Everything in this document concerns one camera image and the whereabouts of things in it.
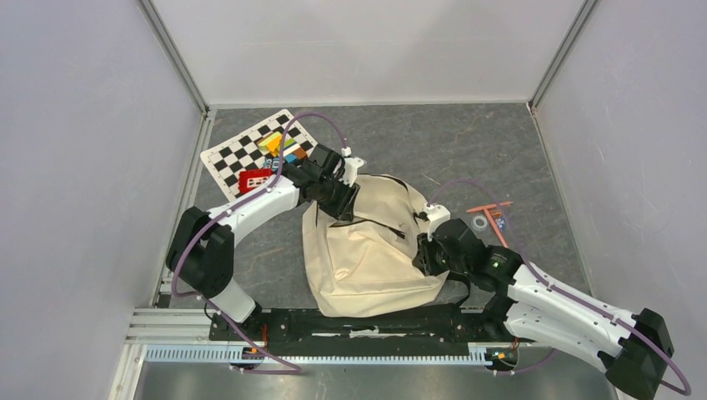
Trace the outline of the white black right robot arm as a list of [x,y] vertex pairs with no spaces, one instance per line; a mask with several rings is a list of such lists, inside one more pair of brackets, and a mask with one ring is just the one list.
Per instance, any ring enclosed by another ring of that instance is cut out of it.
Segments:
[[552,278],[506,247],[486,245],[462,220],[415,217],[421,232],[413,265],[425,275],[447,273],[492,293],[481,327],[493,340],[508,335],[552,347],[601,371],[634,399],[655,398],[673,357],[664,318],[601,302]]

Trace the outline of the beige canvas backpack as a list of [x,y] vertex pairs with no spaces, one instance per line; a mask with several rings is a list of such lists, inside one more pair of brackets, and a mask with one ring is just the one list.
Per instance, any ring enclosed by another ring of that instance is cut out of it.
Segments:
[[424,274],[413,264],[426,197],[389,175],[360,175],[350,222],[317,204],[303,214],[303,255],[309,288],[329,318],[369,318],[434,301],[449,272]]

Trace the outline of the clear tape roll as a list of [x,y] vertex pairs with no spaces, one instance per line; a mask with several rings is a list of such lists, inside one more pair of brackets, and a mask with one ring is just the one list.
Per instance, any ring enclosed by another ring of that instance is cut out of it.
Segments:
[[472,229],[482,232],[489,227],[489,220],[483,215],[475,215],[472,217]]

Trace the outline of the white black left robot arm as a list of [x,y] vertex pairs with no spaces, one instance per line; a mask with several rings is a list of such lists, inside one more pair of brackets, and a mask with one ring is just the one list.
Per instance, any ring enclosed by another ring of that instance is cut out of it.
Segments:
[[335,152],[318,145],[303,161],[282,164],[235,201],[207,211],[187,209],[168,248],[166,267],[229,316],[229,326],[240,338],[255,338],[262,318],[255,312],[258,304],[233,276],[235,248],[255,229],[302,203],[313,203],[336,220],[352,220],[356,178],[364,164],[349,148]]

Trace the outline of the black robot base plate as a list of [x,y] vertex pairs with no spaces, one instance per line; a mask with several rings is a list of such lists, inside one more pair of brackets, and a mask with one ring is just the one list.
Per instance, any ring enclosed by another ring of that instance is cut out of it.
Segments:
[[241,325],[253,341],[282,358],[462,356],[470,343],[512,343],[480,311],[437,304],[375,317],[325,317],[313,308],[272,308]]

